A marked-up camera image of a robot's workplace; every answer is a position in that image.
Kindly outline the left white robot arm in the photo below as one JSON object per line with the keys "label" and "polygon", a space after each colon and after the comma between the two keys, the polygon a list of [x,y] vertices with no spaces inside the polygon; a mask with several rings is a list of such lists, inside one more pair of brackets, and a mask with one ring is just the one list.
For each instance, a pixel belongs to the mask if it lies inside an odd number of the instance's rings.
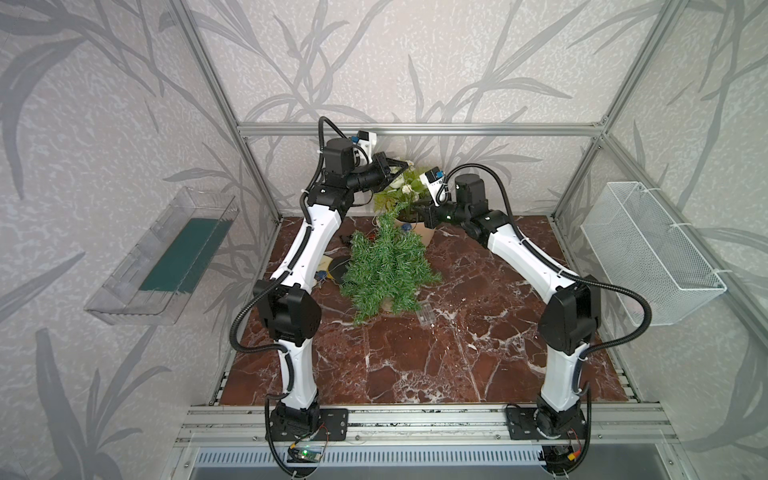
{"label": "left white robot arm", "polygon": [[376,194],[408,168],[375,150],[374,132],[347,136],[338,131],[325,138],[325,130],[334,126],[327,117],[318,121],[318,162],[299,197],[300,232],[272,277],[255,284],[252,299],[230,327],[234,351],[278,355],[282,390],[265,400],[269,441],[309,438],[321,430],[323,411],[313,374],[313,338],[322,316],[311,295],[315,275],[356,194]]}

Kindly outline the small green christmas tree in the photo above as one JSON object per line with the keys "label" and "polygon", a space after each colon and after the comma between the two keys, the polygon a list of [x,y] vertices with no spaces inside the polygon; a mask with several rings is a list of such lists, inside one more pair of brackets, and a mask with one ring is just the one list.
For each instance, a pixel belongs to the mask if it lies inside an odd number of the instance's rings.
{"label": "small green christmas tree", "polygon": [[355,308],[354,323],[362,325],[390,304],[394,314],[418,310],[418,294],[442,281],[426,259],[419,235],[395,224],[402,204],[376,217],[372,238],[360,231],[350,240],[350,261],[342,277],[341,294]]}

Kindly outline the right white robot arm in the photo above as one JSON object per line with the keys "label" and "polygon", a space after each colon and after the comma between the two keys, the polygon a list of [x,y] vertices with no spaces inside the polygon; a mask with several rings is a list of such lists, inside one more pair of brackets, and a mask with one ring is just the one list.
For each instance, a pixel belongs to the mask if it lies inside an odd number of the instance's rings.
{"label": "right white robot arm", "polygon": [[[467,163],[448,173],[434,167],[419,177],[429,199],[417,209],[429,227],[448,223],[504,260],[545,303],[538,322],[547,345],[544,383],[533,415],[540,436],[562,437],[580,418],[580,402],[588,388],[581,373],[588,358],[601,350],[627,344],[651,326],[650,303],[628,288],[582,277],[539,248],[518,226],[504,182],[490,167]],[[635,301],[642,320],[632,332],[593,344],[600,325],[601,294],[616,293]]]}

